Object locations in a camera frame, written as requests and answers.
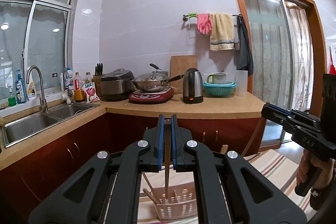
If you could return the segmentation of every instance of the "red induction cooker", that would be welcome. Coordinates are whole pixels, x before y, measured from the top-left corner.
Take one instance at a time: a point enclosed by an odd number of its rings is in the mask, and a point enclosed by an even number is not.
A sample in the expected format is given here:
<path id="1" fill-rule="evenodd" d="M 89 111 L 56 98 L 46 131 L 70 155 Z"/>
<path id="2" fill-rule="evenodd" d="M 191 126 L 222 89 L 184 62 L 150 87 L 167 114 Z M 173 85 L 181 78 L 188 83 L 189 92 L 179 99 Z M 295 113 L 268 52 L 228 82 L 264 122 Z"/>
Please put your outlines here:
<path id="1" fill-rule="evenodd" d="M 137 90 L 128 96 L 128 100 L 133 104 L 162 104 L 167 102 L 173 95 L 174 89 L 169 87 L 152 93 Z"/>

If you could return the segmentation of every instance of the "cabinet door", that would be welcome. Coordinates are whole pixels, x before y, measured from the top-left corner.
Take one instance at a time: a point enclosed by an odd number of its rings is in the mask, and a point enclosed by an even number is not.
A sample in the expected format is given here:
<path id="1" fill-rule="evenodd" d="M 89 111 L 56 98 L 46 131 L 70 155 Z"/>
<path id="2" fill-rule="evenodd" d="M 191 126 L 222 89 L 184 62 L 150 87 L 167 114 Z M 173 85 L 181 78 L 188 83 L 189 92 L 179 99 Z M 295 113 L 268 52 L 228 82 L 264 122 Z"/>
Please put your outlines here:
<path id="1" fill-rule="evenodd" d="M 44 200 L 76 171 L 69 147 L 65 135 L 16 163 L 22 179 L 38 199 Z"/>
<path id="2" fill-rule="evenodd" d="M 112 133 L 107 115 L 102 115 L 68 134 L 75 165 L 80 168 L 100 150 L 114 151 Z"/>
<path id="3" fill-rule="evenodd" d="M 205 143 L 212 151 L 220 152 L 221 146 L 227 144 L 229 150 L 235 150 L 241 154 L 249 142 L 258 121 L 259 118 L 223 120 L 178 119 L 178 125 L 189 129 L 194 140 Z M 260 128 L 246 154 L 247 156 L 258 152 L 263 131 L 264 125 Z"/>
<path id="4" fill-rule="evenodd" d="M 27 223 L 30 212 L 40 203 L 12 164 L 0 171 L 0 223 Z"/>
<path id="5" fill-rule="evenodd" d="M 146 128 L 158 125 L 158 117 L 142 117 L 107 113 L 114 142 L 114 151 L 119 152 L 142 139 Z"/>

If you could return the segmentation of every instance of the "hand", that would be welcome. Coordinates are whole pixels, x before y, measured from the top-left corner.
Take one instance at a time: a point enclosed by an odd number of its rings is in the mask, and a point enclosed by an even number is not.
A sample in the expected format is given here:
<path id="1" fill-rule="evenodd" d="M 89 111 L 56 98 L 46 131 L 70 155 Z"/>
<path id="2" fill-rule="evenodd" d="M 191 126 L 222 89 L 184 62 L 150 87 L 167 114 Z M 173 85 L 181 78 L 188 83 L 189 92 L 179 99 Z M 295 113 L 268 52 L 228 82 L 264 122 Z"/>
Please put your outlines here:
<path id="1" fill-rule="evenodd" d="M 301 182 L 305 182 L 307 179 L 307 172 L 309 169 L 309 164 L 308 164 L 308 156 L 309 156 L 309 151 L 304 150 L 303 151 L 303 156 L 301 158 L 299 170 L 296 175 L 296 184 L 299 185 Z M 317 181 L 314 183 L 313 187 L 316 189 L 323 189 L 327 187 L 334 174 L 334 160 L 330 159 L 328 162 L 322 161 L 319 158 L 312 156 L 311 157 L 311 163 L 322 169 L 322 172 L 317 179 Z"/>

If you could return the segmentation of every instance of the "blue dish soap bottle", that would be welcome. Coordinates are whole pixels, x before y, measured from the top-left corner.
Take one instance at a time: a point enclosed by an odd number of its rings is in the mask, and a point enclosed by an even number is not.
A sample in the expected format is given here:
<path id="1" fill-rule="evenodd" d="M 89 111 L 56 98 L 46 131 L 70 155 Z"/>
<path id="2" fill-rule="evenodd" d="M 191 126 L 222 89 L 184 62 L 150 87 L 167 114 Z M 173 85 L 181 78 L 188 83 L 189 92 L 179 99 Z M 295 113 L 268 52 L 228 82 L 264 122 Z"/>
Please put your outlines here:
<path id="1" fill-rule="evenodd" d="M 20 70 L 17 70 L 17 80 L 15 81 L 16 97 L 18 104 L 27 102 L 26 83 L 21 78 Z"/>

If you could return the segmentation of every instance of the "wooden countertop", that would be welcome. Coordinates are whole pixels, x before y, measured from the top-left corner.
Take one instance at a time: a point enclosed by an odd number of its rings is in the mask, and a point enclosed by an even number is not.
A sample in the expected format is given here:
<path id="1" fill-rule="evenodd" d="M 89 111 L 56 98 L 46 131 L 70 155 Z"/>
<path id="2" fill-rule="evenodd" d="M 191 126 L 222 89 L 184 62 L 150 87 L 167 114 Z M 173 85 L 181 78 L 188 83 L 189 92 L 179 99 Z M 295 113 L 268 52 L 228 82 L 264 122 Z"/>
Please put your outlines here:
<path id="1" fill-rule="evenodd" d="M 182 102 L 181 94 L 176 94 L 167 103 L 158 105 L 131 104 L 128 100 L 120 102 L 100 101 L 97 104 L 99 104 L 99 107 L 53 126 L 9 148 L 4 148 L 1 136 L 0 170 L 106 112 L 145 117 L 158 117 L 159 114 L 170 117 L 172 114 L 177 114 L 177 117 L 181 119 L 258 118 L 261 117 L 264 102 L 248 93 L 246 97 L 236 95 L 229 98 L 205 97 L 201 104 L 185 104 Z"/>
<path id="2" fill-rule="evenodd" d="M 227 98 L 204 97 L 203 103 L 200 104 L 183 103 L 182 94 L 175 94 L 168 102 L 158 105 L 132 104 L 127 100 L 102 103 L 110 113 L 145 117 L 158 117 L 159 114 L 171 117 L 176 114 L 181 119 L 259 118 L 265 104 L 251 93 L 247 93 L 246 97 L 237 95 Z"/>

